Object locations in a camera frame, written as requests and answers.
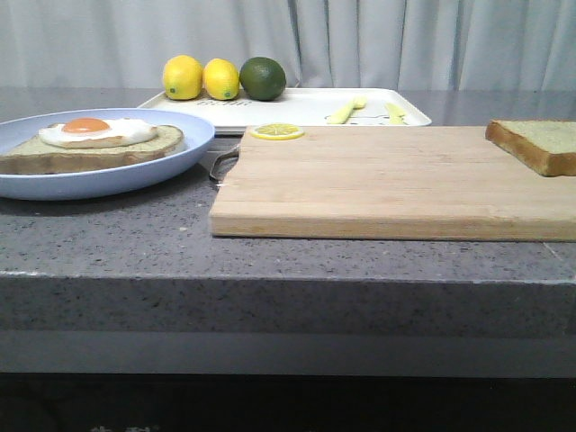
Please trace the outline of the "blue plate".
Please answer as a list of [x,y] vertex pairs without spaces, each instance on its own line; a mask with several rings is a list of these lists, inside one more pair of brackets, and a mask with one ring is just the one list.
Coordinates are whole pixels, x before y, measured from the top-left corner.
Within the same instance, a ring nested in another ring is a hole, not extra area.
[[1,175],[3,198],[62,201],[126,193],[177,176],[203,158],[215,136],[212,123],[183,112],[145,108],[103,108],[36,115],[1,124],[3,153],[31,138],[40,128],[79,117],[136,118],[155,125],[176,126],[184,133],[183,149],[156,160],[96,171],[51,175]]

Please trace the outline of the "fried egg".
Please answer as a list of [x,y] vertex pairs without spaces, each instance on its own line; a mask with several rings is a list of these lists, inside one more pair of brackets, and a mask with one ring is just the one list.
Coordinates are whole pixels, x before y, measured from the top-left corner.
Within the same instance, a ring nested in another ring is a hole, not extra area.
[[76,118],[40,129],[46,144],[65,149],[98,149],[138,144],[154,139],[158,127],[140,119]]

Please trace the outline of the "bread slice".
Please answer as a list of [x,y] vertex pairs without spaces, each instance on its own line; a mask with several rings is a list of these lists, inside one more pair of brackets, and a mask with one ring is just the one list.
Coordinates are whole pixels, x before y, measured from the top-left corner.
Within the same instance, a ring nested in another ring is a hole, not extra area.
[[52,175],[126,167],[175,154],[184,148],[184,138],[172,125],[160,125],[151,140],[109,148],[61,148],[34,136],[1,155],[1,172]]
[[575,121],[497,119],[485,138],[541,176],[575,176]]

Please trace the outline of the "white bear tray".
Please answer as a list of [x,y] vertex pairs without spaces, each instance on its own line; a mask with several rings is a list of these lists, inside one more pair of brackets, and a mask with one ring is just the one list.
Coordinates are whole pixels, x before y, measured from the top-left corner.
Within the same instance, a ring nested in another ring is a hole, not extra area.
[[243,92],[230,101],[219,101],[202,94],[193,100],[172,101],[159,93],[142,108],[188,113],[211,122],[219,135],[239,135],[252,125],[272,122],[299,126],[325,126],[327,118],[351,100],[366,100],[347,122],[358,126],[384,126],[389,123],[387,106],[404,112],[407,126],[428,126],[431,120],[397,92],[383,88],[287,88],[272,102],[248,98]]

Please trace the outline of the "lemon slice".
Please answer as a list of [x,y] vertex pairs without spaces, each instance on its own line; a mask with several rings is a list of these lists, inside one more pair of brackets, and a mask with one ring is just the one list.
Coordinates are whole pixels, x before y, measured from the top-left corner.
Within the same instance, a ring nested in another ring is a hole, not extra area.
[[251,127],[249,133],[262,140],[293,140],[302,137],[305,131],[291,123],[274,122]]

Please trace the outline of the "yellow plastic fork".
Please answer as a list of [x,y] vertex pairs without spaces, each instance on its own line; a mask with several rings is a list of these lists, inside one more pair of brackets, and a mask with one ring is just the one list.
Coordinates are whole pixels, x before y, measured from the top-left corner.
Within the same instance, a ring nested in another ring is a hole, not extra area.
[[363,109],[367,99],[363,96],[357,96],[346,102],[340,108],[335,110],[326,118],[327,124],[345,124],[354,110]]

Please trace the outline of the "green lime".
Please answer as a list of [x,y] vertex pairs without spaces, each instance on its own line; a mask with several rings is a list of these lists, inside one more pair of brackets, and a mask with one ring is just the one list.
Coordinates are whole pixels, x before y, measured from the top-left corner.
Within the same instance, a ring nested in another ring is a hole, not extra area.
[[258,101],[273,101],[286,87],[282,66],[272,58],[248,59],[240,69],[239,80],[245,93]]

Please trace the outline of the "yellow plastic knife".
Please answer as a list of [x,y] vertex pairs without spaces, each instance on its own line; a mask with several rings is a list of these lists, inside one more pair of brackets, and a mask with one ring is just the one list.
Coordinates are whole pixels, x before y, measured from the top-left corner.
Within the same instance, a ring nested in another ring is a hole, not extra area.
[[395,103],[386,103],[386,111],[388,113],[388,120],[390,125],[407,125],[407,113],[403,108]]

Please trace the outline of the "yellow lemon right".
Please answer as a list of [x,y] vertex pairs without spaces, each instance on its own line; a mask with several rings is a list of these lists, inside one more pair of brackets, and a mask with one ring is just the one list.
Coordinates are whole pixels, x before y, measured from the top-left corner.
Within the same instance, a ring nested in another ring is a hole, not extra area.
[[213,99],[232,100],[239,94],[239,72],[230,61],[213,58],[203,69],[203,85]]

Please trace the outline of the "yellow lemon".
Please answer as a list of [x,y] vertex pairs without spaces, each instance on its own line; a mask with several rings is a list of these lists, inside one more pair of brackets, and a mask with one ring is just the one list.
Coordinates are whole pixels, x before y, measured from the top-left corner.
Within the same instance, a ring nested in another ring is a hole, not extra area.
[[162,82],[169,99],[194,99],[203,89],[203,65],[188,55],[175,56],[164,65]]
[[203,85],[213,99],[232,100],[239,94],[239,72],[230,61],[213,58],[203,69]]

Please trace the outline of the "wooden cutting board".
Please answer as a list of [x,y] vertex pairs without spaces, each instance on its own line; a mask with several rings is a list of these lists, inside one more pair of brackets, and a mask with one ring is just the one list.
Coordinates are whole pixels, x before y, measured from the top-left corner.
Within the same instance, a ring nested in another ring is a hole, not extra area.
[[235,237],[572,241],[575,180],[535,173],[481,127],[246,134],[210,223]]

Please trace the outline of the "yellow lemon left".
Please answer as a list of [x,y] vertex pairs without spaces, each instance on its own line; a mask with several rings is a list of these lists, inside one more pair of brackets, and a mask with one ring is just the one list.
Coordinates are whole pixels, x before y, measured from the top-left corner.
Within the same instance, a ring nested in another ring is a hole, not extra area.
[[203,65],[188,55],[175,56],[164,65],[162,82],[169,99],[194,99],[203,89]]

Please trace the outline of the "grey curtain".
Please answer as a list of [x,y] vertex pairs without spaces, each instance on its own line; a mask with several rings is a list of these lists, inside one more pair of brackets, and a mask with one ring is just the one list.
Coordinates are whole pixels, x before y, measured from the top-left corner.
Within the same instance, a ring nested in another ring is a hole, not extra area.
[[572,1],[4,1],[4,86],[156,87],[187,54],[292,86],[575,87]]

